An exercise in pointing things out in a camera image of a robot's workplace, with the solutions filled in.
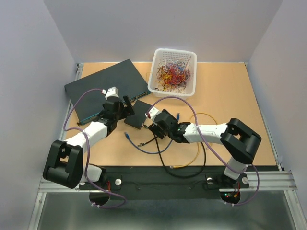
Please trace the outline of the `small black network switch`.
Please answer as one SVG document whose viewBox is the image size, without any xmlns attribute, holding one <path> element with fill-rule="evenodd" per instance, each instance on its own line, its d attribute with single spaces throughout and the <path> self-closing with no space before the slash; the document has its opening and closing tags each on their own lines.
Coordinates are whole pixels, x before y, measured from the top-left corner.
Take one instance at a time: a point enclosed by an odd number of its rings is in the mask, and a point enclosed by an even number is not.
<svg viewBox="0 0 307 230">
<path fill-rule="evenodd" d="M 143 123 L 146 120 L 145 113 L 151 107 L 150 104 L 145 103 L 143 101 L 137 100 L 133 106 L 133 110 L 135 112 L 134 115 L 128 116 L 124 123 L 136 129 L 141 129 Z"/>
</svg>

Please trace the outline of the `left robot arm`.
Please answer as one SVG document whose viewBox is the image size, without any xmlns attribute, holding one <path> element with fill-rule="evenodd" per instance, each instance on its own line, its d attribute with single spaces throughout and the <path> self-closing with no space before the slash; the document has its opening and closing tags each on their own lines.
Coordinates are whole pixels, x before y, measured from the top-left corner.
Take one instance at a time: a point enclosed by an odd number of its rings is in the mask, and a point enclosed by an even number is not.
<svg viewBox="0 0 307 230">
<path fill-rule="evenodd" d="M 128 96 L 123 100 L 110 96 L 103 104 L 103 110 L 80 133 L 67 140 L 55 140 L 50 147 L 43 170 L 45 180 L 67 188 L 75 188 L 84 178 L 83 154 L 98 141 L 109 136 L 119 120 L 134 114 Z"/>
</svg>

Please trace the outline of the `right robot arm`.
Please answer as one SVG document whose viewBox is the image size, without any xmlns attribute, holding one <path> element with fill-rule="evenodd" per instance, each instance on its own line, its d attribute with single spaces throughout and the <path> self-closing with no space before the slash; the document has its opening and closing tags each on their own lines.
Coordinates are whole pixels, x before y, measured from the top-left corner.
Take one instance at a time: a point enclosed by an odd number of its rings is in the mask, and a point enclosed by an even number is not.
<svg viewBox="0 0 307 230">
<path fill-rule="evenodd" d="M 221 174 L 221 183 L 231 187 L 238 182 L 247 165 L 254 161 L 261 143 L 261 136 L 237 118 L 217 125 L 197 125 L 178 122 L 167 110 L 153 107 L 146 117 L 162 136 L 168 136 L 177 143 L 209 142 L 223 145 L 231 154 L 231 159 Z"/>
</svg>

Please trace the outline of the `white plastic basket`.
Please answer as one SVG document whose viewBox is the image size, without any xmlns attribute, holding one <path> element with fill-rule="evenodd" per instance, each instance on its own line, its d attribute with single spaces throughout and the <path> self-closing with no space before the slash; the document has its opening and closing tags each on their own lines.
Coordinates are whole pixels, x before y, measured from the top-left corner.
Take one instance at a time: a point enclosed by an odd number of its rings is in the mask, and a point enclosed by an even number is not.
<svg viewBox="0 0 307 230">
<path fill-rule="evenodd" d="M 157 97 L 187 99 L 195 94 L 197 55 L 191 51 L 159 48 L 153 55 L 148 90 Z"/>
</svg>

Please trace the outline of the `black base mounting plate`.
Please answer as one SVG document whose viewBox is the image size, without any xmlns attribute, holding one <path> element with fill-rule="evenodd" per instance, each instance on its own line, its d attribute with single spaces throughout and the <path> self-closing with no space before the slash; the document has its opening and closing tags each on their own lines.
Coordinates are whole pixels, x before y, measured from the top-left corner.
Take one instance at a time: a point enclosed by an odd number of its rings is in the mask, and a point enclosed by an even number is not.
<svg viewBox="0 0 307 230">
<path fill-rule="evenodd" d="M 224 167 L 198 166 L 173 170 L 179 177 L 169 175 L 162 166 L 107 166 L 111 191 L 127 200 L 154 199 L 220 199 L 220 192 L 249 188 L 243 183 L 246 174 L 237 181 L 224 176 Z"/>
</svg>

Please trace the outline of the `large dark network switch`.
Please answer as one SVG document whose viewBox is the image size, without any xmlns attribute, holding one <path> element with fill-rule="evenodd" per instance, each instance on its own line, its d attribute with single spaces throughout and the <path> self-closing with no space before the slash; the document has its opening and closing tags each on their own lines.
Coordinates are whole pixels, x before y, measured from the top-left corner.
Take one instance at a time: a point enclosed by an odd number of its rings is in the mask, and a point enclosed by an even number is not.
<svg viewBox="0 0 307 230">
<path fill-rule="evenodd" d="M 75 106 L 79 126 L 91 122 L 101 112 L 106 100 L 98 91 L 86 94 L 79 102 L 78 99 L 88 90 L 108 90 L 111 87 L 116 87 L 119 96 L 128 96 L 131 102 L 151 93 L 146 81 L 129 59 L 66 84 L 64 88 Z"/>
</svg>

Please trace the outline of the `aluminium frame rail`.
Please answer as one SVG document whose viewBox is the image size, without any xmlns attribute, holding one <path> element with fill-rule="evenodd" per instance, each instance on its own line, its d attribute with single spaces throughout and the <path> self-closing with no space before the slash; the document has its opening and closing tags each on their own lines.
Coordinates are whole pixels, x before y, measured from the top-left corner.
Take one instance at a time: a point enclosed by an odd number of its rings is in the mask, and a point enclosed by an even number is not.
<svg viewBox="0 0 307 230">
<path fill-rule="evenodd" d="M 262 171 L 259 172 L 260 180 L 257 180 L 255 172 L 246 172 L 248 188 L 240 187 L 241 192 L 255 191 L 259 182 L 259 191 L 282 191 L 297 190 L 297 186 L 291 171 Z M 71 193 L 71 192 L 99 192 L 97 189 L 85 189 L 79 185 L 73 189 L 43 180 L 40 182 L 38 191 L 40 193 Z"/>
</svg>

